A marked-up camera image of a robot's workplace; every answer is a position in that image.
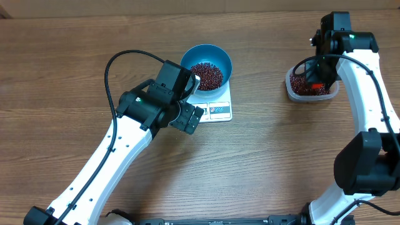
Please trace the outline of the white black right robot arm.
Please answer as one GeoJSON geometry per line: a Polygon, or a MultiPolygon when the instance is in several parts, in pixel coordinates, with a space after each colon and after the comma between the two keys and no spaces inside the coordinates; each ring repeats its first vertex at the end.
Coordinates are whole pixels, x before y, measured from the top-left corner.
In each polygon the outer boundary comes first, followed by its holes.
{"type": "Polygon", "coordinates": [[[325,15],[311,45],[316,54],[299,62],[301,76],[314,87],[344,83],[356,135],[335,158],[335,182],[309,203],[308,224],[353,224],[348,214],[359,205],[399,189],[399,118],[381,76],[376,38],[354,32],[348,12],[325,15]]]}

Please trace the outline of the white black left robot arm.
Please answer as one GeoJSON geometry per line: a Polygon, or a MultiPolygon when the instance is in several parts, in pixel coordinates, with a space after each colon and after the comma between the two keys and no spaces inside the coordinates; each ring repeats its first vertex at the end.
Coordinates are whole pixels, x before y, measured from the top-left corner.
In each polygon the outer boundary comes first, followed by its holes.
{"type": "Polygon", "coordinates": [[[104,139],[69,187],[47,209],[34,206],[24,224],[97,224],[114,188],[162,128],[193,134],[204,111],[187,102],[200,78],[165,61],[156,79],[124,92],[104,139]]]}

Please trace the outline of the orange scoop with blue handle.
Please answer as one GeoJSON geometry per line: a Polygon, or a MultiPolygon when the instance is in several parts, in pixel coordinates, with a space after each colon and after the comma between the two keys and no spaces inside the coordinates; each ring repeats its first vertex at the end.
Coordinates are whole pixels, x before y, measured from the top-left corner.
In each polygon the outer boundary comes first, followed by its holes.
{"type": "Polygon", "coordinates": [[[323,87],[324,87],[324,84],[322,84],[322,83],[311,84],[312,89],[321,89],[323,87]]]}

